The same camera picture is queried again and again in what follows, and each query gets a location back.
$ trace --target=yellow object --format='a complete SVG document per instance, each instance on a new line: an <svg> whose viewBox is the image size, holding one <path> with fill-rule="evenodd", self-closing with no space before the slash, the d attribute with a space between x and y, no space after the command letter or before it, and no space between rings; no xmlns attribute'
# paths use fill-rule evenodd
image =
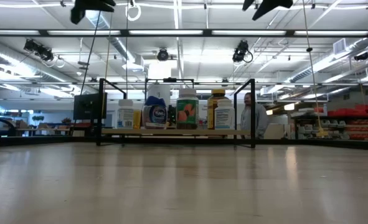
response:
<svg viewBox="0 0 368 224"><path fill-rule="evenodd" d="M134 110L133 113L133 129L140 129L141 128L141 111Z"/></svg>
<svg viewBox="0 0 368 224"><path fill-rule="evenodd" d="M211 94L225 94L225 90L223 89L215 89L211 91Z"/></svg>

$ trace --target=person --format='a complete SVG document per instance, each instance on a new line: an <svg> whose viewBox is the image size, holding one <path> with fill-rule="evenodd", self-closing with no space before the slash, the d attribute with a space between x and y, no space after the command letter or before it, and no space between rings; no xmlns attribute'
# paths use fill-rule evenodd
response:
<svg viewBox="0 0 368 224"><path fill-rule="evenodd" d="M268 116L267 111L264 106L255 103L256 107L256 139L264 139L264 133L268 127ZM251 93L245 94L245 109L242 111L242 115L240 117L240 127L242 130L249 130L251 128L251 109L252 105Z"/></svg>

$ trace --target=plastic bottle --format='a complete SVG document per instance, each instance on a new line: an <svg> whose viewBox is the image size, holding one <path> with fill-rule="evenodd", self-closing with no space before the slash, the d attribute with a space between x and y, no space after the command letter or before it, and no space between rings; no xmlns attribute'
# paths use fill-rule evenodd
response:
<svg viewBox="0 0 368 224"><path fill-rule="evenodd" d="M199 99L196 90L185 88L179 90L176 110L177 129L197 129L199 124Z"/></svg>
<svg viewBox="0 0 368 224"><path fill-rule="evenodd" d="M133 101L119 100L117 110L117 128L133 128Z"/></svg>
<svg viewBox="0 0 368 224"><path fill-rule="evenodd" d="M231 100L219 100L217 105L214 110L215 129L235 129L235 109L232 107Z"/></svg>
<svg viewBox="0 0 368 224"><path fill-rule="evenodd" d="M141 129L141 110L134 110L133 128L134 129Z"/></svg>
<svg viewBox="0 0 368 224"><path fill-rule="evenodd" d="M207 129L214 129L214 110L217 107L217 101L228 99L225 97L225 90L212 90L211 93L211 97L207 99Z"/></svg>
<svg viewBox="0 0 368 224"><path fill-rule="evenodd" d="M162 98L148 97L143 107L142 121L146 129L166 128L167 109Z"/></svg>

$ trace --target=white container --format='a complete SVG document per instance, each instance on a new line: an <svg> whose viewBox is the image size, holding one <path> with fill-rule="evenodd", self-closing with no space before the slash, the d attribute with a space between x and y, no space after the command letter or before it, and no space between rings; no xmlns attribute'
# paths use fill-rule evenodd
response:
<svg viewBox="0 0 368 224"><path fill-rule="evenodd" d="M214 117L215 129L235 129L235 109L232 107L231 100L217 101Z"/></svg>
<svg viewBox="0 0 368 224"><path fill-rule="evenodd" d="M133 101L119 100L119 109L117 110L117 128L133 128Z"/></svg>

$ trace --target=black monitor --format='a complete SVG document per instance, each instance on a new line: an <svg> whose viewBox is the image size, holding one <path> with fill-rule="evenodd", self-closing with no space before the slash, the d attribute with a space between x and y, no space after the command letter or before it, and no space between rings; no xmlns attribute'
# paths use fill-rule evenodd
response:
<svg viewBox="0 0 368 224"><path fill-rule="evenodd" d="M107 93L103 98L103 114L102 118L106 118L106 100ZM98 119L102 102L99 100L99 94L87 94L74 96L73 119Z"/></svg>

